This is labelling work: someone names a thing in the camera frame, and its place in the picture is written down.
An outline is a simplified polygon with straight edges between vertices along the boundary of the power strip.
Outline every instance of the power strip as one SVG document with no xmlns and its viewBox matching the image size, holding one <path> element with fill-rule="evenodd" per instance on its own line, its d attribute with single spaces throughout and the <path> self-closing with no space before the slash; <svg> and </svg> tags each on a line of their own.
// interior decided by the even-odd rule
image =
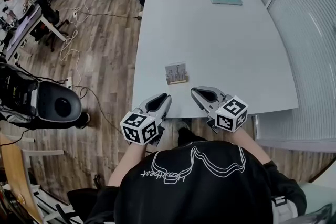
<svg viewBox="0 0 336 224">
<path fill-rule="evenodd" d="M 66 86 L 67 86 L 67 88 L 71 89 L 71 87 L 72 87 L 72 77 L 67 78 Z"/>
</svg>

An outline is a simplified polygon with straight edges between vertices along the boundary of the white shirt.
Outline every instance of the white shirt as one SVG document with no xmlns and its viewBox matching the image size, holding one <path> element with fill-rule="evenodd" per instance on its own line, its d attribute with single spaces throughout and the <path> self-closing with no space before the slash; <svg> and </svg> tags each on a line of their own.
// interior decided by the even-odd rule
<svg viewBox="0 0 336 224">
<path fill-rule="evenodd" d="M 25 0 L 8 0 L 5 2 L 6 6 L 15 14 L 18 20 L 20 20 L 25 14 L 22 12 L 23 4 Z"/>
</svg>

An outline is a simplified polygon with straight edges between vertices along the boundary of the desk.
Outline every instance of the desk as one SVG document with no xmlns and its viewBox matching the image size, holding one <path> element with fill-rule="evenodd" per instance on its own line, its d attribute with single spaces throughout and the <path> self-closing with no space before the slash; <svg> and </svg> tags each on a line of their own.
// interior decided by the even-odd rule
<svg viewBox="0 0 336 224">
<path fill-rule="evenodd" d="M 55 33 L 55 35 L 62 40 L 63 42 L 66 41 L 65 37 L 43 16 L 41 8 L 38 6 L 36 7 L 37 12 L 30 18 L 28 24 L 22 31 L 22 33 L 19 35 L 17 40 L 12 44 L 12 46 L 7 49 L 6 52 L 6 60 L 9 61 L 13 58 L 16 51 L 20 48 L 24 40 L 27 38 L 29 33 L 37 26 L 39 22 L 43 22 L 49 30 Z"/>
<path fill-rule="evenodd" d="M 0 133 L 1 144 L 10 142 L 12 141 Z M 1 148 L 1 156 L 4 162 L 7 180 L 11 186 L 13 195 L 17 200 L 19 200 L 20 195 L 23 197 L 24 204 L 19 201 L 20 204 L 40 224 L 44 223 L 45 217 L 43 217 L 43 214 L 38 210 L 33 198 L 33 190 L 28 177 L 27 158 L 31 155 L 62 154 L 64 154 L 64 151 L 25 151 L 21 150 L 15 144 Z"/>
<path fill-rule="evenodd" d="M 261 0 L 146 0 L 136 56 L 133 109 L 166 92 L 168 118 L 205 117 L 190 95 L 195 86 L 239 96 L 249 114 L 298 107 L 285 47 Z M 165 65 L 178 62 L 189 82 L 168 86 Z"/>
</svg>

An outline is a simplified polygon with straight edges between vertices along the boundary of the small sign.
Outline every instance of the small sign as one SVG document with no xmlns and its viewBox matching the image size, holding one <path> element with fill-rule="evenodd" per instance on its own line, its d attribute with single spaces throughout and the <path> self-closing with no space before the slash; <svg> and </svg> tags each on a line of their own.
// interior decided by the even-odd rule
<svg viewBox="0 0 336 224">
<path fill-rule="evenodd" d="M 165 66 L 166 79 L 168 85 L 187 82 L 187 73 L 185 71 L 185 63 L 175 63 Z"/>
</svg>

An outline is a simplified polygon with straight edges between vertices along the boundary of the shoe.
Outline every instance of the shoe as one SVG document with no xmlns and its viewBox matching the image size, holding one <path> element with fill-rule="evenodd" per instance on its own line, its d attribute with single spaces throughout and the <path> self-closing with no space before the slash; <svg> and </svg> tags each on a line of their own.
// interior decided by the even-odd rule
<svg viewBox="0 0 336 224">
<path fill-rule="evenodd" d="M 90 115 L 88 113 L 85 113 L 85 114 L 88 117 L 88 119 L 86 120 L 86 123 L 84 125 L 82 125 L 82 126 L 75 125 L 75 127 L 77 129 L 84 129 L 88 125 L 88 123 L 91 121 Z"/>
<path fill-rule="evenodd" d="M 190 130 L 189 125 L 186 124 L 184 121 L 179 121 L 179 122 L 176 124 L 176 127 L 177 127 L 177 130 L 182 129 L 182 128 L 186 128 L 186 129 Z"/>
<path fill-rule="evenodd" d="M 16 53 L 14 54 L 14 63 L 17 63 L 17 62 L 19 61 L 20 56 L 21 56 L 21 55 L 20 55 L 18 52 L 16 52 Z"/>
</svg>

